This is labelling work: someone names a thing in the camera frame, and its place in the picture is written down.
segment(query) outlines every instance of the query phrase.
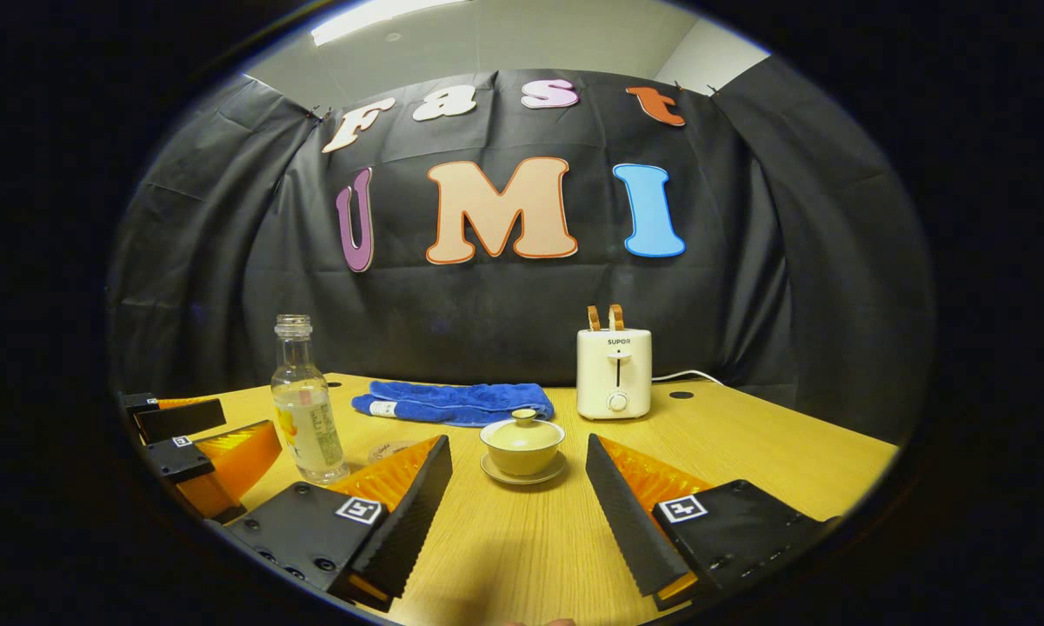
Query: ceiling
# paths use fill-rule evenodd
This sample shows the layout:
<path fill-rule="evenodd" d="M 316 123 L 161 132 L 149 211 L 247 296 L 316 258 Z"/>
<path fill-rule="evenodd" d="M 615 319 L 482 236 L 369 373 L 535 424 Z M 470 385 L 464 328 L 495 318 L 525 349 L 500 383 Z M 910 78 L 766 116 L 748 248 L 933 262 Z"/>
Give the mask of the ceiling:
<path fill-rule="evenodd" d="M 652 79 L 697 19 L 660 0 L 471 0 L 321 47 L 307 28 L 244 71 L 319 112 L 477 71 L 582 69 Z"/>

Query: black cloth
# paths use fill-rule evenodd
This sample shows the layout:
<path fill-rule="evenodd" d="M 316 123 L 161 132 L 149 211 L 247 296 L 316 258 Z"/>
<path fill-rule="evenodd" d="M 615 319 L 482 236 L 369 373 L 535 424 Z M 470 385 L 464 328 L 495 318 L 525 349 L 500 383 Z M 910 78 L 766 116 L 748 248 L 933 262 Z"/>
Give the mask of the black cloth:
<path fill-rule="evenodd" d="M 521 104 L 522 85 L 552 78 L 572 81 L 580 102 Z M 451 85 L 474 85 L 476 110 L 414 122 L 423 97 Z M 646 116 L 625 93 L 638 86 L 675 99 L 685 126 Z M 125 391 L 266 384 L 279 313 L 312 316 L 324 371 L 570 385 L 586 306 L 617 302 L 628 327 L 652 332 L 654 376 L 704 369 L 873 436 L 908 423 L 931 341 L 922 235 L 880 151 L 794 72 L 763 61 L 714 98 L 601 72 L 483 72 L 348 110 L 386 97 L 398 103 L 328 154 L 342 112 L 318 122 L 245 76 L 180 124 L 117 240 L 110 332 Z M 437 230 L 430 167 L 470 160 L 502 191 L 541 155 L 569 163 L 573 257 L 519 258 L 517 222 L 501 257 L 467 226 L 473 260 L 426 260 Z M 630 202 L 612 174 L 622 163 L 668 172 L 684 254 L 625 249 Z M 354 273 L 335 195 L 363 167 L 375 255 Z"/>

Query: white toaster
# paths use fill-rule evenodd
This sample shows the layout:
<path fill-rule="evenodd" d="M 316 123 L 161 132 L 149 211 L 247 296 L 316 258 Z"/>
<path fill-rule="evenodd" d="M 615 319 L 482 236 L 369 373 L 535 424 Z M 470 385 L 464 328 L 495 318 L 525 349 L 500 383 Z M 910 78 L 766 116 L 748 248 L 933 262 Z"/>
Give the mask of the white toaster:
<path fill-rule="evenodd" d="M 591 420 L 640 417 L 649 411 L 652 335 L 613 326 L 576 334 L 576 411 Z"/>

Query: white cable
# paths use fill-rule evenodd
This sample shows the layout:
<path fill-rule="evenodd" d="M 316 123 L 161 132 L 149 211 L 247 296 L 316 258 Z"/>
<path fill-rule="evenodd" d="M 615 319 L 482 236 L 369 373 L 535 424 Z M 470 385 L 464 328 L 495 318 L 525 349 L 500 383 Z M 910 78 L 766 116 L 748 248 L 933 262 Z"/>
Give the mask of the white cable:
<path fill-rule="evenodd" d="M 718 379 L 716 379 L 716 377 L 709 376 L 709 374 L 701 372 L 698 369 L 688 369 L 688 371 L 684 371 L 684 372 L 669 374 L 669 376 L 667 376 L 667 377 L 656 377 L 656 378 L 654 378 L 652 381 L 657 382 L 657 381 L 661 381 L 661 380 L 669 380 L 669 379 L 673 379 L 673 378 L 677 378 L 677 377 L 682 377 L 685 374 L 698 374 L 698 376 L 704 377 L 705 379 L 712 380 L 712 381 L 716 382 L 717 384 L 722 384 L 722 383 L 720 383 L 720 381 Z"/>

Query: peach letter m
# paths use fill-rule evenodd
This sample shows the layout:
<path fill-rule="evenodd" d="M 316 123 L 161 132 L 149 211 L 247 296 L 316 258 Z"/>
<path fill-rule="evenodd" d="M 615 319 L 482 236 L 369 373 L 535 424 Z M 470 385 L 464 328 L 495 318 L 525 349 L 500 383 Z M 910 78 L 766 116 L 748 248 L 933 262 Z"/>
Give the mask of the peach letter m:
<path fill-rule="evenodd" d="M 522 236 L 514 252 L 527 259 L 572 257 L 579 247 L 569 235 L 564 217 L 561 182 L 569 170 L 564 159 L 525 159 L 514 170 L 506 189 L 495 186 L 471 162 L 445 163 L 430 168 L 430 180 L 441 190 L 437 242 L 425 252 L 437 265 L 462 263 L 475 257 L 475 246 L 464 238 L 465 219 L 491 257 L 498 257 L 518 217 Z"/>

